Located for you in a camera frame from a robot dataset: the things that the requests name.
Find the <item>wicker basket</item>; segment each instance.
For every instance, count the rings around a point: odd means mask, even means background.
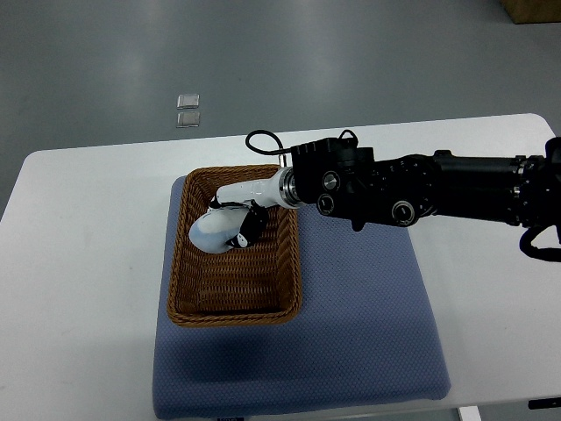
[[[188,239],[190,226],[225,184],[268,178],[275,165],[199,168],[181,195],[167,315],[183,327],[272,325],[302,304],[296,212],[270,208],[259,242],[245,250],[207,254]]]

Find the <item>black cable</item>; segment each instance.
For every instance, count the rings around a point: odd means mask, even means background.
[[[341,132],[341,134],[339,134],[339,138],[342,139],[343,136],[344,136],[346,133],[349,133],[349,134],[352,136],[353,139],[356,139],[356,138],[357,138],[357,135],[354,134],[354,132],[353,132],[352,130],[349,130],[349,129],[344,129],[344,130]]]
[[[520,250],[533,259],[561,262],[560,248],[537,248],[532,246],[532,241],[547,228],[547,226],[529,228],[520,238]]]
[[[253,146],[250,143],[250,139],[253,136],[256,136],[258,134],[265,134],[266,136],[269,136],[270,138],[273,138],[276,142],[277,145],[279,147],[279,149],[274,150],[274,151],[264,151],[263,149],[259,149],[258,147]],[[260,153],[262,155],[282,155],[284,153],[289,153],[290,149],[284,149],[281,140],[279,139],[279,137],[274,134],[273,132],[269,132],[268,130],[254,130],[253,132],[249,133],[246,137],[245,137],[245,145],[252,151],[256,152],[256,153]]]

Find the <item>white table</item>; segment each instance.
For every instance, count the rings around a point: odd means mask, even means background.
[[[352,130],[360,145],[374,146],[377,160],[436,149],[544,154],[553,137],[536,115]],[[292,146],[339,133],[280,137]],[[154,419],[154,333],[171,185],[199,167],[274,162],[245,149],[243,139],[41,151],[25,160],[0,222],[5,419]],[[409,231],[450,394],[290,419],[561,396],[561,266],[525,257],[519,227],[432,217]],[[273,418],[289,417],[256,417]]]

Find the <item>blue cushion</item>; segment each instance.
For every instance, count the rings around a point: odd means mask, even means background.
[[[167,224],[153,368],[158,418],[442,399],[450,380],[408,231],[298,211],[302,309],[284,325],[188,329],[166,313],[184,177]]]

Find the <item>robotic arm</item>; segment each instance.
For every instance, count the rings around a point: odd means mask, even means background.
[[[256,134],[277,140],[277,151],[261,151],[250,144]],[[350,219],[354,231],[365,223],[411,226],[419,218],[447,215],[522,225],[521,250],[529,257],[561,261],[561,249],[538,249],[532,240],[555,225],[561,240],[561,138],[551,139],[543,156],[465,158],[450,151],[433,156],[413,154],[375,161],[371,147],[358,147],[349,130],[282,149],[272,133],[250,133],[245,143],[255,152],[290,152],[293,166],[281,168],[271,179],[223,186],[210,204],[220,209],[243,204],[248,215],[273,205],[295,209],[314,203],[326,217]],[[259,237],[255,222],[240,227],[243,244]],[[233,240],[231,246],[241,246]]]

